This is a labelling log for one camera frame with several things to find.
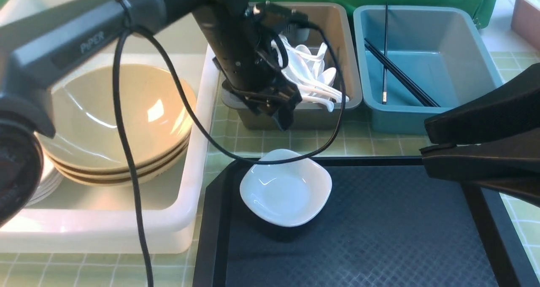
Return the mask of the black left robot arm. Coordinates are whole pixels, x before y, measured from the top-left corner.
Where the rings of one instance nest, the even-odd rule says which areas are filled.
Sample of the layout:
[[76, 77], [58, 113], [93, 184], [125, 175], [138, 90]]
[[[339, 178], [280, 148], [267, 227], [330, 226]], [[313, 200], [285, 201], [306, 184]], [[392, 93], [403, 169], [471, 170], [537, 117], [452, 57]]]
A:
[[42, 175], [34, 133], [55, 135], [51, 87], [121, 36], [149, 38], [193, 13], [226, 75], [224, 88], [282, 130], [301, 102], [285, 80], [270, 41], [289, 25], [291, 10], [249, 0], [73, 0], [1, 27], [1, 224], [29, 202]]

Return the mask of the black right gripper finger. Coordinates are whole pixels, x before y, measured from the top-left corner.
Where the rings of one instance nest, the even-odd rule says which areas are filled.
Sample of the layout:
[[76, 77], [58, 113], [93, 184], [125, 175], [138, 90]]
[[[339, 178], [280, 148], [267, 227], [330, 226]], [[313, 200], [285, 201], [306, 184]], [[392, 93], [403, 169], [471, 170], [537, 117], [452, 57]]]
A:
[[428, 176], [461, 185], [498, 285], [538, 287], [501, 194], [539, 206], [539, 130], [480, 145], [429, 146], [421, 156]]
[[501, 87], [424, 122], [434, 144], [482, 144], [539, 127], [540, 65]]

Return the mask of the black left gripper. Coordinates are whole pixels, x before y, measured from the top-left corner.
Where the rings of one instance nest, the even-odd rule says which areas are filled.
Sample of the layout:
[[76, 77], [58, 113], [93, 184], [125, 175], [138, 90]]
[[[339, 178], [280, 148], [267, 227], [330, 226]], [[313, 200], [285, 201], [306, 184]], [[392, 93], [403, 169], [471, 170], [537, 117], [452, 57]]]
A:
[[193, 15], [226, 77], [224, 89], [252, 112], [272, 114], [278, 129], [287, 131], [300, 93], [278, 71], [266, 31], [246, 16], [246, 10], [234, 12], [224, 4], [208, 3]]

